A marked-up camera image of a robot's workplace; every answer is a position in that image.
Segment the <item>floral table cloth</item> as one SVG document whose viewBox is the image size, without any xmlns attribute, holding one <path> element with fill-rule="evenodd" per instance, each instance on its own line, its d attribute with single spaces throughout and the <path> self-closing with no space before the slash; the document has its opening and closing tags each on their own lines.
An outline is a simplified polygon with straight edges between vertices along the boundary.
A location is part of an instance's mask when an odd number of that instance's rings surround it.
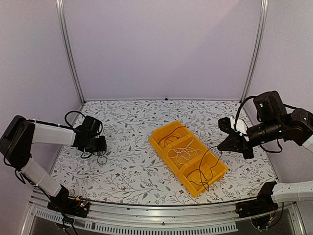
<svg viewBox="0 0 313 235">
<path fill-rule="evenodd" d="M 193 197 L 148 142 L 155 129 L 178 120 L 215 151 L 226 137 L 218 120 L 235 115 L 238 107 L 234 101 L 87 102 L 82 114 L 103 122 L 107 152 L 82 159 L 80 151 L 65 146 L 51 175 L 72 196 L 105 202 L 187 205 L 252 198 L 265 182 L 276 179 L 262 149 L 254 149 L 252 160 L 234 152 L 219 154 L 228 171 L 209 191 Z"/>
</svg>

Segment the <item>left rear aluminium post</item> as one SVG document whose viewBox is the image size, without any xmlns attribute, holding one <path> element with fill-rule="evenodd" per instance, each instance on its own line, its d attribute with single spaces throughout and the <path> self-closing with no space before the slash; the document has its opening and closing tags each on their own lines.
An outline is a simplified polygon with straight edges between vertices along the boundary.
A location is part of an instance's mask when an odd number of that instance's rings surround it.
<svg viewBox="0 0 313 235">
<path fill-rule="evenodd" d="M 67 62 L 68 62 L 69 70 L 70 70 L 71 77 L 73 80 L 73 84 L 74 84 L 80 103 L 84 104 L 86 101 L 84 98 L 81 83 L 79 81 L 78 72 L 76 69 L 76 65 L 75 65 L 75 61 L 74 61 L 74 57 L 73 57 L 73 53 L 71 49 L 70 38 L 69 38 L 68 29 L 67 29 L 65 9 L 64 9 L 64 1 L 56 0 L 55 3 L 56 3 L 57 15 L 58 15 L 58 20 L 59 20 L 59 25 L 60 25 L 61 36 L 62 36 L 65 53 L 67 57 Z"/>
</svg>

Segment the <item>aluminium front rail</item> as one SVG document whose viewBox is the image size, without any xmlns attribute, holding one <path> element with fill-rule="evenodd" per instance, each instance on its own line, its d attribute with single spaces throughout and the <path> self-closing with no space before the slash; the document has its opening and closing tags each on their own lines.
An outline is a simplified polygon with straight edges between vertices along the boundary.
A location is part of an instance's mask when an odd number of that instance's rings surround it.
<svg viewBox="0 0 313 235">
<path fill-rule="evenodd" d="M 23 235 L 305 235 L 296 203 L 241 218 L 236 203 L 142 206 L 92 201 L 85 218 L 49 210 L 47 198 L 34 190 L 22 224 Z"/>
</svg>

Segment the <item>right rear aluminium post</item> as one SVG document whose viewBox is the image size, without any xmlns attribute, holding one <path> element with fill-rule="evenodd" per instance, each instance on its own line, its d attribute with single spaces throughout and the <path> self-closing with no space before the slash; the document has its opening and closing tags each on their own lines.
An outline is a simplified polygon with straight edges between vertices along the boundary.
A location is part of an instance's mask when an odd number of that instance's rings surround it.
<svg viewBox="0 0 313 235">
<path fill-rule="evenodd" d="M 251 57 L 251 61 L 249 64 L 244 89 L 243 89 L 241 99 L 240 99 L 241 102 L 243 102 L 248 97 L 249 89 L 252 84 L 254 72 L 256 69 L 256 65 L 257 65 L 257 61 L 258 61 L 258 57 L 259 57 L 259 53 L 260 53 L 260 49 L 262 45 L 263 35 L 264 35 L 265 27 L 266 27 L 268 2 L 269 2 L 268 0 L 261 0 L 260 15 L 259 15 L 259 21 L 257 25 L 256 38 L 254 42 L 252 57 Z"/>
</svg>

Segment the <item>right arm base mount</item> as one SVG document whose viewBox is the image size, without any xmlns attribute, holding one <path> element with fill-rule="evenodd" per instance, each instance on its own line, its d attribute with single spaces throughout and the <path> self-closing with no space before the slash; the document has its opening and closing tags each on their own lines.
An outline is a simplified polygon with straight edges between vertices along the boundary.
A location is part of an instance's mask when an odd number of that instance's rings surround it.
<svg viewBox="0 0 313 235">
<path fill-rule="evenodd" d="M 278 210 L 278 204 L 272 200 L 273 188 L 277 182 L 266 182 L 261 187 L 256 199 L 236 204 L 235 212 L 240 218 L 246 218 L 273 212 L 273 215 L 267 215 L 263 218 L 252 219 L 252 225 L 258 230 L 270 228 Z"/>
</svg>

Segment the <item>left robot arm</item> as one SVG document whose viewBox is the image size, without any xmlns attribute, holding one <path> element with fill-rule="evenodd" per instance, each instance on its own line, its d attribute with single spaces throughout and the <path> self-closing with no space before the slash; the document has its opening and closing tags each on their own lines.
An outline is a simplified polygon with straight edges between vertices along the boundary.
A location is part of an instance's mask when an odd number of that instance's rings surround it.
<svg viewBox="0 0 313 235">
<path fill-rule="evenodd" d="M 105 152 L 107 143 L 101 132 L 102 123 L 90 116 L 86 116 L 82 124 L 70 127 L 17 115 L 0 138 L 0 152 L 7 166 L 54 198 L 53 203 L 61 212 L 69 212 L 73 203 L 68 198 L 68 190 L 33 154 L 40 153 L 47 159 L 53 150 L 62 146 L 76 148 L 82 153 Z"/>
</svg>

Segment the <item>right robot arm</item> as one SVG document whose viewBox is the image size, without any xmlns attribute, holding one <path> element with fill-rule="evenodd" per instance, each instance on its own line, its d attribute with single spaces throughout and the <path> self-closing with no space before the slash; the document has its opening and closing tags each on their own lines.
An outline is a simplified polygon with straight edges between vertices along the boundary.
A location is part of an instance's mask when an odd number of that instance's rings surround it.
<svg viewBox="0 0 313 235">
<path fill-rule="evenodd" d="M 239 119 L 239 112 L 235 117 L 219 119 L 218 127 L 228 134 L 217 149 L 241 153 L 245 159 L 254 157 L 254 147 L 261 147 L 271 141 L 292 141 L 298 146 L 312 152 L 313 150 L 313 115 L 311 112 L 291 107 L 282 102 L 277 91 L 249 96 L 242 101 L 240 108 L 252 99 L 257 111 L 258 124 L 247 127 Z M 292 201 L 311 201 L 313 199 L 312 181 L 299 183 L 266 182 L 260 189 L 257 199 L 253 202 L 256 213 L 264 213 L 272 203 L 278 204 Z"/>
</svg>

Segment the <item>aluminium post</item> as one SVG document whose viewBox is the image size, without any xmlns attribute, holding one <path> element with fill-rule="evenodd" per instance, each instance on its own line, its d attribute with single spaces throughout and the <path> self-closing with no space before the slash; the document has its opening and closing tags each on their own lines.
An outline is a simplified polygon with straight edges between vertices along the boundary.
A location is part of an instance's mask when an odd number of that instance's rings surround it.
<svg viewBox="0 0 313 235">
<path fill-rule="evenodd" d="M 251 61 L 249 64 L 244 89 L 243 89 L 241 99 L 240 99 L 241 102 L 243 102 L 248 97 L 249 89 L 252 84 L 254 72 L 256 69 L 256 65 L 257 65 L 257 61 L 258 61 L 258 57 L 259 57 L 259 53 L 260 53 L 260 49 L 262 45 L 263 35 L 264 35 L 265 27 L 266 27 L 268 2 L 269 2 L 268 0 L 261 0 L 260 15 L 259 15 L 259 21 L 257 25 L 256 38 L 254 42 L 252 57 L 251 57 Z"/>
<path fill-rule="evenodd" d="M 67 29 L 65 9 L 64 9 L 64 1 L 56 0 L 55 3 L 56 3 L 57 15 L 58 15 L 58 20 L 59 20 L 59 25 L 60 25 L 61 36 L 62 36 L 65 53 L 67 57 L 67 62 L 68 62 L 69 70 L 70 70 L 71 77 L 73 80 L 73 84 L 74 84 L 80 103 L 84 104 L 86 101 L 84 98 L 81 83 L 79 81 L 78 72 L 76 69 L 76 65 L 75 65 L 75 61 L 74 61 L 74 57 L 73 57 L 73 53 L 71 49 L 70 38 L 69 38 L 68 29 Z"/>
</svg>

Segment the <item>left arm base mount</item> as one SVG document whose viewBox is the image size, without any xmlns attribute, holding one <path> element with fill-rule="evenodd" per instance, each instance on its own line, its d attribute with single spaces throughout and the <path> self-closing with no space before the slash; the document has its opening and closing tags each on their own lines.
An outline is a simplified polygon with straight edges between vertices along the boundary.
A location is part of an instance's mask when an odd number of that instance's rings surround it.
<svg viewBox="0 0 313 235">
<path fill-rule="evenodd" d="M 69 191 L 63 185 L 55 197 L 50 197 L 47 208 L 52 211 L 86 218 L 89 213 L 90 199 L 82 196 L 70 197 Z"/>
</svg>

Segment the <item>yellow three-compartment bin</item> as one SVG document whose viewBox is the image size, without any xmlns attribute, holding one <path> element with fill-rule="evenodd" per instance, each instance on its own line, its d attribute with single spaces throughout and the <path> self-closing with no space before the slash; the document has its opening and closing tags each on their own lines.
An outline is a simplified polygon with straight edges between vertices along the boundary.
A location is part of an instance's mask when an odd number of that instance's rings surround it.
<svg viewBox="0 0 313 235">
<path fill-rule="evenodd" d="M 149 143 L 193 197 L 209 191 L 228 167 L 185 125 L 174 121 L 152 132 Z"/>
</svg>

